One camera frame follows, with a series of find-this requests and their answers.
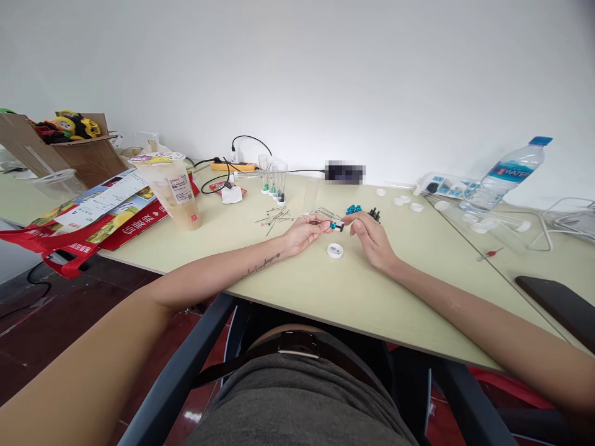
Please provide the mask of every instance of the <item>yellow power strip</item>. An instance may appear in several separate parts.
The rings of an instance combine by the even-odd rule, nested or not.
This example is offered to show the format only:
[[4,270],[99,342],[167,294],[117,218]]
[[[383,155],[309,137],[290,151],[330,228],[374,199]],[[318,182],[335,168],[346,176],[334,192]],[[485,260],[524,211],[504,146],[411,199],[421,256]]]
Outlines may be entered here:
[[[246,164],[232,164],[236,169],[240,170],[241,172],[254,172],[256,169],[256,163],[246,163]],[[223,163],[211,163],[212,170],[227,170],[227,164]]]

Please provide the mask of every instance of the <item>black phone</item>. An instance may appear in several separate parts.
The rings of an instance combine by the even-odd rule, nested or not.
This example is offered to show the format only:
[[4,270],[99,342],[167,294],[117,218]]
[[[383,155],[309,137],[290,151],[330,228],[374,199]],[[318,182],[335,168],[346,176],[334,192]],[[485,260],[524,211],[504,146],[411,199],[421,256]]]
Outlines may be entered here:
[[595,353],[595,307],[559,282],[519,276],[514,280],[545,311]]

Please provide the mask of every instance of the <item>person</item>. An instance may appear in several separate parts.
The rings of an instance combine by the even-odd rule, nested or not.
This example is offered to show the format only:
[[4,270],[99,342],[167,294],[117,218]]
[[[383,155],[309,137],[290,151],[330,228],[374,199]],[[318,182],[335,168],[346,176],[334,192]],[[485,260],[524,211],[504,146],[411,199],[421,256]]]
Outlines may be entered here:
[[[357,212],[343,222],[380,273],[411,290],[556,407],[592,422],[593,357],[406,264],[369,215]],[[196,260],[138,289],[0,408],[0,442],[105,445],[153,344],[177,312],[274,268],[331,231],[320,216],[298,219],[280,237]],[[332,335],[311,326],[281,326],[253,348],[287,333],[316,336],[349,367],[277,352],[255,357],[222,387],[191,444],[416,444],[380,380]]]

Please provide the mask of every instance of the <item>leather belt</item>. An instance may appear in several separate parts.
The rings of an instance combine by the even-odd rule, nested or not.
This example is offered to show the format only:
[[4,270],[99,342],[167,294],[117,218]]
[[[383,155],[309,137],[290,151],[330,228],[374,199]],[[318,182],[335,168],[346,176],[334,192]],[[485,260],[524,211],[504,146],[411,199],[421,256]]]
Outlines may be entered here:
[[232,374],[248,361],[273,353],[302,356],[312,359],[327,359],[338,367],[341,367],[355,379],[369,385],[377,392],[382,393],[370,375],[347,355],[333,346],[321,342],[316,338],[315,334],[305,333],[303,331],[284,331],[279,338],[265,341],[262,344],[249,349],[240,357],[208,367],[200,372],[194,379],[192,388],[201,387],[217,381]]

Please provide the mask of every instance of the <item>blue bottle cap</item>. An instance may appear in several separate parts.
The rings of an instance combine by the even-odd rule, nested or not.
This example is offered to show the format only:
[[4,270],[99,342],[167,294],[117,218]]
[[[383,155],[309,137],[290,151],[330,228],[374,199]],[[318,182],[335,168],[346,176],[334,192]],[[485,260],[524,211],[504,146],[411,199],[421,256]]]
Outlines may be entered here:
[[529,141],[529,144],[532,146],[547,146],[550,142],[552,142],[553,138],[548,138],[547,136],[536,136],[535,138]]

